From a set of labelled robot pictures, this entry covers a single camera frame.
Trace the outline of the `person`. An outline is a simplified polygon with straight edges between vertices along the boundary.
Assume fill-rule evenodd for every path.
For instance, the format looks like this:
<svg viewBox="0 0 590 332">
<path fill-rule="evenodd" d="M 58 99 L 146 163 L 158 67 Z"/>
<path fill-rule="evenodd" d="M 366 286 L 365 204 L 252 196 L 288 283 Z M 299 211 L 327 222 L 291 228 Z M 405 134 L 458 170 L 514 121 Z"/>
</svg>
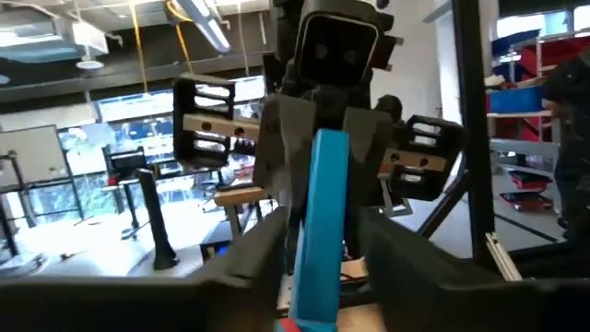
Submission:
<svg viewBox="0 0 590 332">
<path fill-rule="evenodd" d="M 544 84 L 544 102 L 565 123 L 555 182 L 560 193 L 564 237 L 573 245 L 590 241 L 590 212 L 578 190 L 590 176 L 590 48 L 557 65 Z"/>
</svg>

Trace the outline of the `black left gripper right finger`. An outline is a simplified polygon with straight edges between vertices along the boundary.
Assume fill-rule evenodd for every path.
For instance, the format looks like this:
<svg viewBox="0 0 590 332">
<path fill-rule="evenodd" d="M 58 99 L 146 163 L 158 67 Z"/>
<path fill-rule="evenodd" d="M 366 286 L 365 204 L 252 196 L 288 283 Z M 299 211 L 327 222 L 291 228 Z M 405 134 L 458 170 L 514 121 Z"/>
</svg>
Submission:
<svg viewBox="0 0 590 332">
<path fill-rule="evenodd" d="M 590 280 L 507 281 L 372 210 L 359 235 L 390 332 L 590 332 Z"/>
</svg>

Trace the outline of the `grey panel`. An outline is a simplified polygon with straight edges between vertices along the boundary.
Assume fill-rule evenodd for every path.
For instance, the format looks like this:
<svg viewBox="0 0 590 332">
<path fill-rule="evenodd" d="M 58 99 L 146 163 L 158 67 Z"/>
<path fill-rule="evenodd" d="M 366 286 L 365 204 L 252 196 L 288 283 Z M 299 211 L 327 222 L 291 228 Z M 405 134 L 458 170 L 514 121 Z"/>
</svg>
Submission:
<svg viewBox="0 0 590 332">
<path fill-rule="evenodd" d="M 24 184 L 65 179 L 70 175 L 55 125 L 0 133 L 0 156 L 13 152 L 21 181 L 10 160 L 0 160 L 0 193 L 18 190 Z"/>
</svg>

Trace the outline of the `metal shelf rack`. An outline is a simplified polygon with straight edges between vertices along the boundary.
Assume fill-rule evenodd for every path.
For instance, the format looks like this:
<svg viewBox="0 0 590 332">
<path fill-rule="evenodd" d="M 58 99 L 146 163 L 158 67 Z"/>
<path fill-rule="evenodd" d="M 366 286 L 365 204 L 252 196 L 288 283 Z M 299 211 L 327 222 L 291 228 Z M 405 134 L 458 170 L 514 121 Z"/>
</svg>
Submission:
<svg viewBox="0 0 590 332">
<path fill-rule="evenodd" d="M 490 92 L 503 89 L 518 89 L 533 86 L 542 86 L 542 77 L 534 76 L 519 81 L 515 71 L 518 62 L 513 59 L 527 46 L 536 49 L 540 47 L 538 38 L 539 30 L 528 30 L 505 36 L 491 43 L 492 64 L 495 68 L 505 66 L 508 75 L 496 73 L 495 78 L 500 78 L 501 83 L 491 83 L 487 86 L 487 120 L 490 134 L 490 150 L 500 155 L 513 152 L 516 154 L 515 161 L 500 161 L 498 157 L 493 163 L 500 167 L 508 167 L 517 171 L 531 172 L 548 176 L 554 180 L 553 171 L 559 154 L 559 131 L 560 122 L 549 120 L 550 111 L 544 108 L 536 113 L 490 113 L 489 97 Z M 540 192 L 549 198 L 553 203 L 553 209 L 561 208 L 561 200 L 557 193 L 557 187 L 551 183 L 545 191 L 529 190 Z"/>
</svg>

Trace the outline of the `black post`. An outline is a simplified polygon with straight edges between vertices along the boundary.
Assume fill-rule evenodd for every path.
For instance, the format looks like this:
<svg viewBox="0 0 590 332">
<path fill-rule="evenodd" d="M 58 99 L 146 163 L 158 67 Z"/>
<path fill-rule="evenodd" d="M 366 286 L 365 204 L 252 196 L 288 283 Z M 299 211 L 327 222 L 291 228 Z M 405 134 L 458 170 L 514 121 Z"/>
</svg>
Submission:
<svg viewBox="0 0 590 332">
<path fill-rule="evenodd" d="M 161 213 L 154 172 L 148 169 L 138 169 L 136 170 L 136 177 L 143 192 L 154 241 L 153 267 L 155 270 L 165 270 L 175 267 L 179 264 L 180 260 L 169 242 L 166 225 Z"/>
</svg>

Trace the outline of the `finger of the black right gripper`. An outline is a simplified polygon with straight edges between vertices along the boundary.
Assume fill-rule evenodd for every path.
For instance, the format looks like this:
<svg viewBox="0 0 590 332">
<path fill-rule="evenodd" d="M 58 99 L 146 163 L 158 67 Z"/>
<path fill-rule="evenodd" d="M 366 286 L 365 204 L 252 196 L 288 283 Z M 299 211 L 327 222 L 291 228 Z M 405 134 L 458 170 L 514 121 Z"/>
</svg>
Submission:
<svg viewBox="0 0 590 332">
<path fill-rule="evenodd" d="M 254 183 L 288 208 L 288 223 L 305 221 L 316 105 L 283 94 L 266 98 L 255 148 Z"/>
<path fill-rule="evenodd" d="M 347 213 L 357 217 L 361 208 L 384 204 L 379 172 L 391 138 L 391 117 L 384 112 L 349 107 L 346 132 L 350 141 Z"/>
</svg>

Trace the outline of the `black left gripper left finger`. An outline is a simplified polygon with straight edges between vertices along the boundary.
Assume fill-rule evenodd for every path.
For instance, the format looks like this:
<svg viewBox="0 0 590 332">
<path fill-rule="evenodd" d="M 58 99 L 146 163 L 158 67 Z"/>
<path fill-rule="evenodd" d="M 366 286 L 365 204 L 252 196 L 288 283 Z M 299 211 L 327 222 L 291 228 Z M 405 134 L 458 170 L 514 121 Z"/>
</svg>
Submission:
<svg viewBox="0 0 590 332">
<path fill-rule="evenodd" d="M 183 279 L 61 285 L 57 327 L 78 332 L 274 332 L 288 211 L 278 207 Z"/>
</svg>

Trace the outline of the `blue storage bin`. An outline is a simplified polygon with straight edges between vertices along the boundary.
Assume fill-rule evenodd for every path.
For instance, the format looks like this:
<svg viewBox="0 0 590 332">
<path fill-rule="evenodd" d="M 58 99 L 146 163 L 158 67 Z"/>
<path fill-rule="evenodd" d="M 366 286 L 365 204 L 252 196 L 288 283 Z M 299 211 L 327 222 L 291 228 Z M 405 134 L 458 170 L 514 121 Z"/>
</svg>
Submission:
<svg viewBox="0 0 590 332">
<path fill-rule="evenodd" d="M 490 92 L 490 113 L 536 113 L 542 109 L 543 86 L 503 89 Z"/>
</svg>

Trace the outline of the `blue wooden block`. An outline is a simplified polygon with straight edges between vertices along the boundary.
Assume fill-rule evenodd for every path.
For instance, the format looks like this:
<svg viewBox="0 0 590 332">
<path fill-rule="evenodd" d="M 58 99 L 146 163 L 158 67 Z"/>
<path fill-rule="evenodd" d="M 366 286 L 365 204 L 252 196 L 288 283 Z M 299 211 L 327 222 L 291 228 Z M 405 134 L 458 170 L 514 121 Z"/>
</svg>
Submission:
<svg viewBox="0 0 590 332">
<path fill-rule="evenodd" d="M 336 332 L 347 209 L 348 134 L 321 129 L 313 141 L 285 332 Z"/>
</svg>

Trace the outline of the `ceiling light fixture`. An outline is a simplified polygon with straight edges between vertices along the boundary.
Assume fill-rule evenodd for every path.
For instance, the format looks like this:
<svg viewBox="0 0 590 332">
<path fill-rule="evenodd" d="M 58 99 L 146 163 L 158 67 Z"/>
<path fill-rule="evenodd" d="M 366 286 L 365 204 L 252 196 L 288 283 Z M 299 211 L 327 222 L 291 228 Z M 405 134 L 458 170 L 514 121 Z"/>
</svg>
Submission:
<svg viewBox="0 0 590 332">
<path fill-rule="evenodd" d="M 205 0 L 176 0 L 176 2 L 219 53 L 228 53 L 230 51 L 230 43 Z"/>
</svg>

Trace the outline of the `red plastic tray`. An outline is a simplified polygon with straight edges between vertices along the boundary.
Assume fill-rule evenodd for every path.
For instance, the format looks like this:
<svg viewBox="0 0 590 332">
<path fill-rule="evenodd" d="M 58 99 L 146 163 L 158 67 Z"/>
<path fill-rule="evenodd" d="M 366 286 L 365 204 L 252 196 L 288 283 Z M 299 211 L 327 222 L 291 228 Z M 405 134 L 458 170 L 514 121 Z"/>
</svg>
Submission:
<svg viewBox="0 0 590 332">
<path fill-rule="evenodd" d="M 508 171 L 512 182 L 519 189 L 545 191 L 552 180 L 545 175 L 523 171 Z"/>
<path fill-rule="evenodd" d="M 517 211 L 552 210 L 552 201 L 540 192 L 525 191 L 501 193 L 500 199 Z"/>
</svg>

